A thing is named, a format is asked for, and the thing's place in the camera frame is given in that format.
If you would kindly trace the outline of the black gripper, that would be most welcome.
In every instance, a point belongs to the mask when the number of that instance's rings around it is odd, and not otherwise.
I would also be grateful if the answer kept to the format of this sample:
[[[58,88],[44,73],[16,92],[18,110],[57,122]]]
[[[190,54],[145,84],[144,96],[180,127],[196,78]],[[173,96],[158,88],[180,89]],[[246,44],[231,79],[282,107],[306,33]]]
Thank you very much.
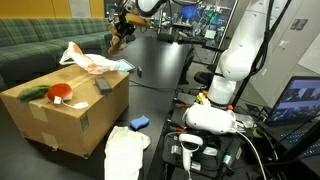
[[[140,15],[135,3],[125,3],[115,22],[115,28],[119,38],[134,33],[137,27],[148,27],[149,20]]]

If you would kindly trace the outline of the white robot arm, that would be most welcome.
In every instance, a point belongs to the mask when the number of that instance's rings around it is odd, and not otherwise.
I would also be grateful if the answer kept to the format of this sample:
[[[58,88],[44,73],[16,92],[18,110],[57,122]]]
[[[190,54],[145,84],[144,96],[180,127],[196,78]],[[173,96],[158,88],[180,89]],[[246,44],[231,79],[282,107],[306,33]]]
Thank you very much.
[[[118,39],[131,35],[137,26],[148,27],[150,18],[168,0],[119,0],[118,16],[113,27]],[[254,75],[256,59],[265,58],[273,30],[286,12],[292,0],[249,0],[244,14],[234,31],[231,42],[218,60],[213,79],[208,89],[207,99],[211,104],[227,105],[235,91],[238,81]]]

